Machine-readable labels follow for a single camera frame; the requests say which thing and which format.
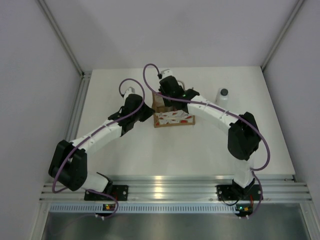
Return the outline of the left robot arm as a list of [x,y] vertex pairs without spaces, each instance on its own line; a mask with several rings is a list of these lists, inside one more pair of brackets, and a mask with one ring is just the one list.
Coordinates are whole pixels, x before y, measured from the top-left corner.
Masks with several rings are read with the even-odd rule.
[[144,122],[155,111],[143,100],[143,97],[130,93],[124,98],[124,105],[110,115],[95,130],[70,142],[60,141],[55,149],[48,174],[66,189],[93,190],[102,200],[113,194],[113,182],[101,173],[88,171],[88,160],[109,142],[122,137],[133,129],[136,122]]

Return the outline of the white bottle grey cap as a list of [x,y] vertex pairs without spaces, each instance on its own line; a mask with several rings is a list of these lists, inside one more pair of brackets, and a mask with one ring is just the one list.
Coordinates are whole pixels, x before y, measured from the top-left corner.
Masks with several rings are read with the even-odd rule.
[[215,103],[221,108],[226,109],[229,101],[229,91],[226,88],[220,88],[217,92]]

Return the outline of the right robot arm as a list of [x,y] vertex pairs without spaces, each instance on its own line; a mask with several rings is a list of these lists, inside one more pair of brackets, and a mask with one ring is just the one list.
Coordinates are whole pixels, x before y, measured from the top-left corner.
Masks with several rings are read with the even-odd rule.
[[239,199],[251,193],[255,178],[251,173],[251,155],[258,150],[261,138],[251,128],[257,128],[255,117],[249,113],[231,116],[225,109],[210,107],[210,101],[193,89],[184,90],[172,75],[159,74],[159,91],[169,98],[164,99],[167,107],[174,107],[188,114],[203,118],[227,135],[227,149],[236,159],[237,168],[232,180],[231,191]]

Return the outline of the burlap watermelon canvas bag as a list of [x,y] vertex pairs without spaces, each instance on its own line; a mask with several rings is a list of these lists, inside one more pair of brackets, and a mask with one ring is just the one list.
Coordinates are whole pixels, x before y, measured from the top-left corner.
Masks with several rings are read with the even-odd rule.
[[[199,93],[193,89],[185,89],[184,84],[177,80],[179,85],[185,90],[183,100],[191,100]],[[155,93],[152,94],[152,109],[154,127],[175,127],[175,126],[192,126],[196,123],[195,116],[189,114],[186,106],[165,106],[163,98]]]

